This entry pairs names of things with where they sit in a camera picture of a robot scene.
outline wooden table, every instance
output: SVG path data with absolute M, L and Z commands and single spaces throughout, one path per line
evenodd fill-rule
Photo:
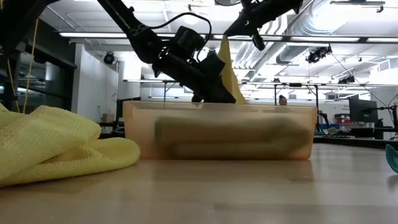
M 0 190 L 1 223 L 398 223 L 384 151 L 314 145 L 310 161 L 140 161 Z

